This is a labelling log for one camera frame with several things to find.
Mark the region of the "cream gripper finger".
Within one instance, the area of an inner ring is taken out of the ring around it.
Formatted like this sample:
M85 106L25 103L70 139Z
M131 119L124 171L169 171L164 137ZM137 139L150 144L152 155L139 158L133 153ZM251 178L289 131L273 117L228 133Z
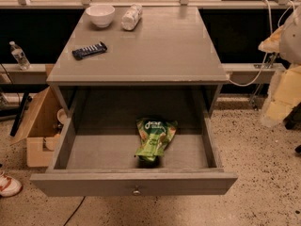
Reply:
M301 103L301 65L292 64L284 72L272 76L268 97L261 109L260 122L273 127L283 122Z
M265 53L278 53L282 29L283 26L280 26L278 29L276 29L267 39L260 43L258 49Z

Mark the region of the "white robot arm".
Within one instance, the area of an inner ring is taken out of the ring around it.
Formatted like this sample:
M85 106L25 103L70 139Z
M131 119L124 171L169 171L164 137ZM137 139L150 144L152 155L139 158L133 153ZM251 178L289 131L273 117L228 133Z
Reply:
M258 49L278 53L290 64L287 70L272 76L262 107L261 123L272 127L283 122L301 103L301 6Z

